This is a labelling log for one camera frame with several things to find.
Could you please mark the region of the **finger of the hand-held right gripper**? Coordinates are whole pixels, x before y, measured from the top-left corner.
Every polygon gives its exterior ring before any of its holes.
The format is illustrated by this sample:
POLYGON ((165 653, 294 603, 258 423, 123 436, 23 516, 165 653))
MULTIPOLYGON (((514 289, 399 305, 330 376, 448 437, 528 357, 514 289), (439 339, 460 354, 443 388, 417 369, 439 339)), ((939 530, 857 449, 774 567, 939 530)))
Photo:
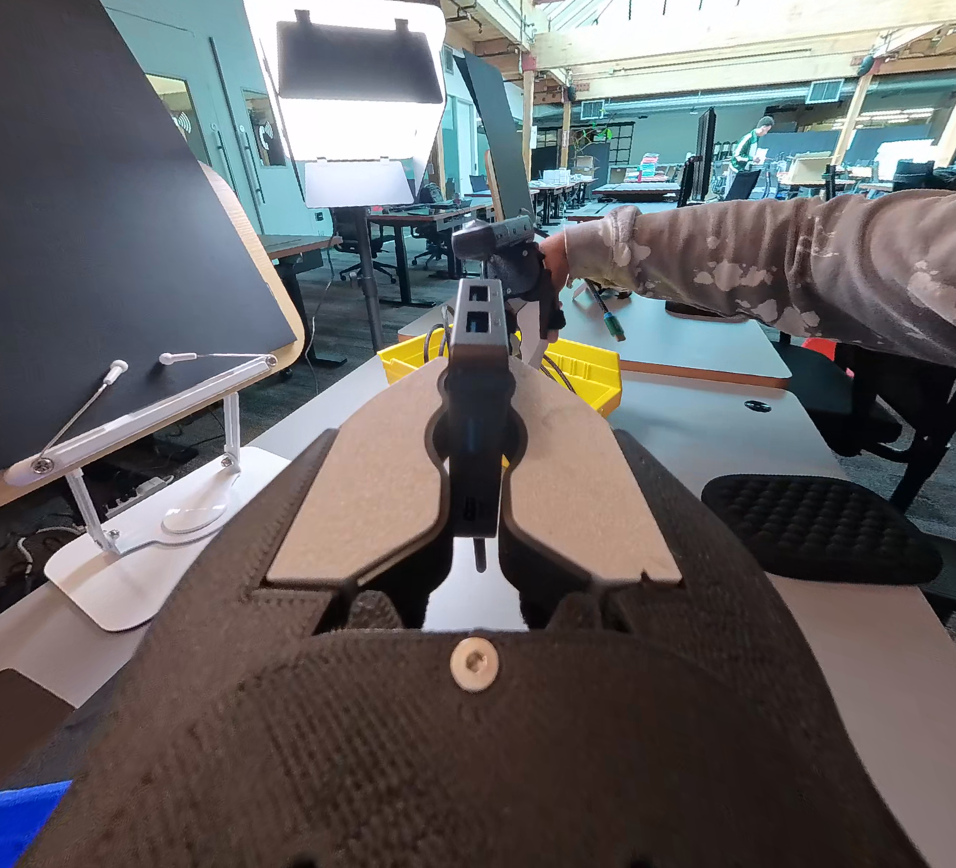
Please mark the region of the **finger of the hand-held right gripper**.
POLYGON ((554 328, 549 308, 523 308, 519 311, 520 359, 539 370, 550 345, 554 328))

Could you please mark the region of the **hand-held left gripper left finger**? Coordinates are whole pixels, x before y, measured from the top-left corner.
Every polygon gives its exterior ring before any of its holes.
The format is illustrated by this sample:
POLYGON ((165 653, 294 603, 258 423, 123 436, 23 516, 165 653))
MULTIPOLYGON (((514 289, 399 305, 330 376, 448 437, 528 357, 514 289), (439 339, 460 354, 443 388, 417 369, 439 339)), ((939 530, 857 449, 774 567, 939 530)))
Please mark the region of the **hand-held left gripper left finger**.
POLYGON ((425 364, 330 435, 267 566, 269 601, 308 604, 321 622, 375 591, 403 623, 425 623, 452 561, 450 482, 435 443, 447 366, 425 364))

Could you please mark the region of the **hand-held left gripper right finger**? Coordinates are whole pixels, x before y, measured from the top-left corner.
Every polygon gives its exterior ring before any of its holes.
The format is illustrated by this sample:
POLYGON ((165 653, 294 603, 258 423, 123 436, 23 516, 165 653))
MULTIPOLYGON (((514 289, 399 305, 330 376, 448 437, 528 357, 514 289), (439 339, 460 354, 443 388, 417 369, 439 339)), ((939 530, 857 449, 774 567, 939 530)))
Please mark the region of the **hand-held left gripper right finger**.
POLYGON ((526 627, 572 594, 599 609, 618 592, 684 577, 613 428, 579 396, 521 361, 501 488, 499 566, 526 627))

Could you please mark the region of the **yellow plastic bin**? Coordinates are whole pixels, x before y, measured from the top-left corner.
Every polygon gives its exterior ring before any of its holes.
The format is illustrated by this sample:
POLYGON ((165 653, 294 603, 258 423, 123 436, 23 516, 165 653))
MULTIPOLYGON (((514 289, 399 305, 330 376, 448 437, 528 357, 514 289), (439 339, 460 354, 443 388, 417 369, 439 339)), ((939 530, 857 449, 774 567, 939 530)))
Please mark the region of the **yellow plastic bin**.
MULTIPOLYGON (((402 340, 377 352, 389 384, 424 366, 425 335, 402 340)), ((604 418, 619 407, 622 380, 617 353, 560 338, 547 348, 546 354, 558 361, 578 389, 579 397, 604 418)))

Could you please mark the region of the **small black adapter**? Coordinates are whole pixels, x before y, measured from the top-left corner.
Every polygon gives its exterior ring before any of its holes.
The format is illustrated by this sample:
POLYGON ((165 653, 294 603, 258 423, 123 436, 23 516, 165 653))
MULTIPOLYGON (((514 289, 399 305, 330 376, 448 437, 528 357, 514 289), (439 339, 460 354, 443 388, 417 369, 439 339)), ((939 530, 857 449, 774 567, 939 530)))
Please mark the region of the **small black adapter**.
POLYGON ((515 382, 501 282, 462 279, 445 376, 450 519, 459 537, 496 534, 515 382))

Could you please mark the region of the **blue plastic bin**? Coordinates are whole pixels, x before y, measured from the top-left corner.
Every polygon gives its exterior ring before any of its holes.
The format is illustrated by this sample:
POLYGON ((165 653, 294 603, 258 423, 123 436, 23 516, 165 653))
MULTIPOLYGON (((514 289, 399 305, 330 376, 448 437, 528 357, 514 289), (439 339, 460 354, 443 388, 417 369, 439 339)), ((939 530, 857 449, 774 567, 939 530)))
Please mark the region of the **blue plastic bin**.
POLYGON ((12 867, 47 823, 71 780, 1 791, 1 867, 12 867))

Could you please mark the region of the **person's right forearm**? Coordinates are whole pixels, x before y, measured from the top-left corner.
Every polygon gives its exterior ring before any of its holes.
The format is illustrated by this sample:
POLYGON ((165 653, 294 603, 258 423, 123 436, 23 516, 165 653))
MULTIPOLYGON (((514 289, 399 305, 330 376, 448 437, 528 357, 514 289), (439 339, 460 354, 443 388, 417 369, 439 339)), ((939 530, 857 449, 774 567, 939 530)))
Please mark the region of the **person's right forearm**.
POLYGON ((955 364, 955 196, 726 202, 567 226, 571 280, 955 364))

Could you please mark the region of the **person's right hand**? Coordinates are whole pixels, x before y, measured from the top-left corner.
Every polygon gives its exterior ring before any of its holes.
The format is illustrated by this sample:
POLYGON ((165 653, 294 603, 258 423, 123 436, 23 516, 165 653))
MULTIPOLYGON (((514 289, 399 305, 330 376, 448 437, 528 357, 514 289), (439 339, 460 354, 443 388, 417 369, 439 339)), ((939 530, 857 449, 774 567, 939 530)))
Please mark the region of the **person's right hand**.
POLYGON ((549 273, 555 290, 560 291, 572 279, 567 233, 565 230, 552 233, 542 238, 538 245, 544 268, 549 273))

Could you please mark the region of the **wooden top desk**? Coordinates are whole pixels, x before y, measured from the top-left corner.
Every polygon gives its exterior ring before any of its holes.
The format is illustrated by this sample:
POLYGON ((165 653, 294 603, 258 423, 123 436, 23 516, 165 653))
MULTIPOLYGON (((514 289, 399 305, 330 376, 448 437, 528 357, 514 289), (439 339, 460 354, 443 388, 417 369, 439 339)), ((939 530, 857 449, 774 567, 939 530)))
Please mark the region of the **wooden top desk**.
POLYGON ((321 368, 338 368, 347 362, 347 358, 328 353, 318 353, 314 350, 314 324, 307 317, 298 276, 306 271, 323 266, 323 253, 334 248, 341 242, 341 237, 333 234, 330 237, 301 237, 259 235, 270 260, 276 267, 278 276, 290 296, 295 311, 298 313, 305 328, 307 345, 301 357, 310 364, 321 368))
POLYGON ((456 281, 461 278, 463 268, 462 262, 454 256, 452 251, 452 233, 462 229, 465 224, 472 220, 486 219, 493 215, 493 207, 489 203, 452 207, 451 209, 443 210, 436 210, 432 207, 428 209, 427 213, 424 212, 424 208, 419 207, 415 210, 368 214, 367 224, 369 227, 377 226, 380 229, 389 229, 392 231, 394 251, 397 260, 399 297, 397 299, 391 299, 379 296, 378 302, 390 308, 404 306, 428 310, 434 306, 432 303, 417 301, 412 298, 408 271, 409 260, 404 241, 405 231, 408 231, 413 237, 424 239, 428 242, 436 242, 439 246, 439 257, 445 260, 446 264, 443 271, 438 271, 438 277, 456 281))

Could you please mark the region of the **tall black leaning board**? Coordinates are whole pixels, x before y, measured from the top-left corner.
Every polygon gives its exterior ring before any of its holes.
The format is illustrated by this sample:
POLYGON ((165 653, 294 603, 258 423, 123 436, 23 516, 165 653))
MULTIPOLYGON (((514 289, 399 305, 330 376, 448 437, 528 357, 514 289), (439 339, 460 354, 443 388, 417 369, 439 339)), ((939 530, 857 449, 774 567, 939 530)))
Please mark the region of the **tall black leaning board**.
POLYGON ((521 138, 515 125, 505 81, 499 70, 484 59, 464 52, 456 66, 472 96, 484 127, 501 206, 498 220, 534 216, 521 138))

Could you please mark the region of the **black office chair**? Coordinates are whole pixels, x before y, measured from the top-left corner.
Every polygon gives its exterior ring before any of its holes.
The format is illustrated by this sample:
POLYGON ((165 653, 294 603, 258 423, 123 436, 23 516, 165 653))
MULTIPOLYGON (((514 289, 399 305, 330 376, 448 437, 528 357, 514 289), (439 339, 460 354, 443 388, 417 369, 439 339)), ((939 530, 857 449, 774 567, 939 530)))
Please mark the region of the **black office chair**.
POLYGON ((397 284, 397 268, 392 264, 382 264, 377 260, 387 240, 381 231, 375 236, 369 230, 367 212, 364 211, 360 215, 358 208, 340 207, 330 209, 330 214, 334 236, 339 239, 334 248, 342 254, 356 255, 358 259, 356 263, 341 269, 341 280, 345 281, 351 274, 357 274, 359 277, 363 276, 360 238, 365 234, 372 269, 383 274, 391 284, 397 284))
POLYGON ((890 503, 905 511, 947 454, 955 432, 955 370, 923 360, 781 335, 788 388, 837 455, 904 466, 890 503))

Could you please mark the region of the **white power strip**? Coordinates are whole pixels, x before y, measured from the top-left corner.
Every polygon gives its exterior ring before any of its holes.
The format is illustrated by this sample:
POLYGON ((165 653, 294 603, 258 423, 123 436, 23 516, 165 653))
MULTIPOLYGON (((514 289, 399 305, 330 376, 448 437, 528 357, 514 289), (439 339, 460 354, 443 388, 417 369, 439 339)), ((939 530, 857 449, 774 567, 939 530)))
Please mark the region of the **white power strip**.
POLYGON ((125 495, 120 495, 112 503, 108 503, 105 510, 105 519, 112 519, 120 513, 126 511, 132 505, 142 502, 149 496, 154 495, 174 482, 173 475, 153 476, 141 483, 138 483, 125 495))

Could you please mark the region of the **black computer monitor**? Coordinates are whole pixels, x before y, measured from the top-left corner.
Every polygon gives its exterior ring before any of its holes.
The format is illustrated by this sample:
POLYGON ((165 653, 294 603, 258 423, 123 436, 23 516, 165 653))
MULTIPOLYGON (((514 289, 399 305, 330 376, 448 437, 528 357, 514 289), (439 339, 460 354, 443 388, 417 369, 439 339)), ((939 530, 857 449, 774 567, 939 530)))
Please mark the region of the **black computer monitor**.
POLYGON ((715 145, 716 110, 713 106, 698 119, 696 153, 691 201, 703 203, 711 188, 711 170, 715 145))

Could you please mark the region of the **white folding stand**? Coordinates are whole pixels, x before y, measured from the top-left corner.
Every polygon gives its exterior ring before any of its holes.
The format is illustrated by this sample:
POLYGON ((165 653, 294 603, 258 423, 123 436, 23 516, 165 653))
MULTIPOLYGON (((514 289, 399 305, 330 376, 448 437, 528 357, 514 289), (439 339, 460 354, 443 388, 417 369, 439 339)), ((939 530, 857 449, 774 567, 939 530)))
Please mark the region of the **white folding stand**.
POLYGON ((241 443, 239 390, 274 370, 273 354, 163 353, 161 366, 229 360, 231 369, 174 396, 64 438, 80 416, 128 370, 115 360, 93 396, 37 453, 6 468, 4 482, 26 489, 65 477, 85 524, 84 534, 56 551, 48 580, 108 633, 148 623, 209 542, 280 474, 289 461, 241 443), (102 522, 83 478, 93 459, 205 404, 221 399, 225 442, 215 460, 102 522))

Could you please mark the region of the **studio light panel on stand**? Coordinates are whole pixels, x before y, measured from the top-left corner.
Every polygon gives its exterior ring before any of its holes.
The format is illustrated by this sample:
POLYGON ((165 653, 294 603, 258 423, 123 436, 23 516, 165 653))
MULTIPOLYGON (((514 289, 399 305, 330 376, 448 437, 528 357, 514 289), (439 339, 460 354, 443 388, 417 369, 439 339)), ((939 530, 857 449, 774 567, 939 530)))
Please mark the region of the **studio light panel on stand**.
MULTIPOLYGON (((317 209, 411 205, 440 130, 446 19, 437 0, 243 0, 286 155, 317 209)), ((373 347, 384 347, 360 238, 373 347)))

